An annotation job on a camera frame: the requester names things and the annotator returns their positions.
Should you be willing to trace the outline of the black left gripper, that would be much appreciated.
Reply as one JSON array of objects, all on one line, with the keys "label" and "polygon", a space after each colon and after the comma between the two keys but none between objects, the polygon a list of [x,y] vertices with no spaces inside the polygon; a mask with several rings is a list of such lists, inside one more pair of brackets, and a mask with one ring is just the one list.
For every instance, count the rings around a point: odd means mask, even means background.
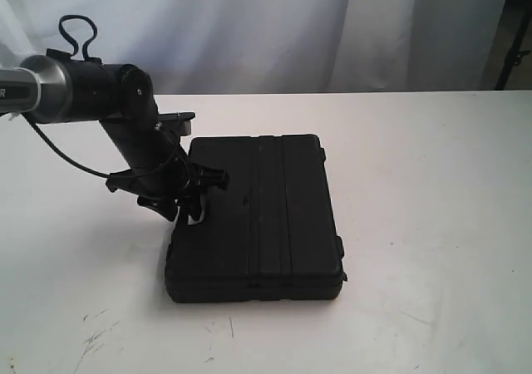
[{"label": "black left gripper", "polygon": [[174,158],[152,172],[129,169],[113,173],[106,181],[110,192],[125,191],[136,197],[136,203],[164,219],[174,220],[179,210],[192,220],[202,220],[205,198],[210,188],[226,190],[229,174],[190,160],[188,155]]}]

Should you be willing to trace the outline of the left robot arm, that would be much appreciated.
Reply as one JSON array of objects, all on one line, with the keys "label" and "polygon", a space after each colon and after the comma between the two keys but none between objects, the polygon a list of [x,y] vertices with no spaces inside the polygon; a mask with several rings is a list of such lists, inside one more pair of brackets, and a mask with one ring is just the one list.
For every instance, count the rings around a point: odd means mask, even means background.
[{"label": "left robot arm", "polygon": [[[172,221],[179,209],[200,222],[211,187],[225,189],[223,170],[195,164],[180,140],[191,132],[193,112],[161,114],[150,76],[131,64],[105,65],[97,59],[72,60],[52,51],[1,71],[1,113],[20,115],[70,165],[105,180],[111,192],[123,190]],[[67,156],[41,125],[97,121],[128,164],[102,173]]]}]

